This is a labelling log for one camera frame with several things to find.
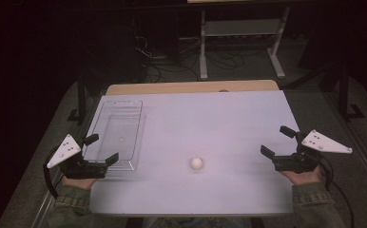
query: person's arm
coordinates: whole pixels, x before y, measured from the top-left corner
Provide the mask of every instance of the person's arm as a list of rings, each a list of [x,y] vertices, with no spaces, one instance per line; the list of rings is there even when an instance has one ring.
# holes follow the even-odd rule
[[[320,170],[281,172],[293,185],[293,207],[299,228],[345,228],[331,195],[320,181]]]
[[[94,216],[89,210],[91,186],[95,179],[62,178],[62,189],[48,215],[49,227],[92,227]]]

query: white ball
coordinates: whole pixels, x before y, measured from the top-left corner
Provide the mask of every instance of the white ball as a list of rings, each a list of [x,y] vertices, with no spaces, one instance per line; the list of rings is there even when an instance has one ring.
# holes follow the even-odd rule
[[[190,162],[190,166],[193,169],[199,170],[203,167],[203,160],[199,157],[193,158],[192,161]]]

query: sleeve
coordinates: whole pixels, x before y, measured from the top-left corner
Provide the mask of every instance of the sleeve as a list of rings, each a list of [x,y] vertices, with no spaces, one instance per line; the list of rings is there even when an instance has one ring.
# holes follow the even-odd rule
[[[48,227],[93,227],[89,210],[90,190],[63,186],[48,214]]]
[[[293,186],[293,204],[299,228],[346,227],[322,183]]]

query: white tabletop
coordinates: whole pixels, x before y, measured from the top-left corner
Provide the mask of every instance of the white tabletop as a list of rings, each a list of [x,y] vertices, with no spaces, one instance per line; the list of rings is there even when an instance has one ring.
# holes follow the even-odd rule
[[[260,152],[262,144],[278,154],[296,151],[296,141],[279,132],[281,125],[298,130],[282,91],[104,96],[99,107],[105,101],[142,101],[145,126],[137,170],[118,171],[94,184],[93,213],[292,213],[290,181]],[[194,157],[203,159],[201,170],[190,167]]]

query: transparent tray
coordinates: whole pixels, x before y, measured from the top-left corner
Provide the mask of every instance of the transparent tray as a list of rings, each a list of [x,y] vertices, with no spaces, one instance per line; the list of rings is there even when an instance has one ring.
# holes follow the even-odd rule
[[[119,153],[119,161],[108,171],[135,170],[139,159],[145,115],[141,101],[104,102],[95,124],[87,135],[98,134],[99,141],[86,147],[85,159],[104,162],[109,156]]]

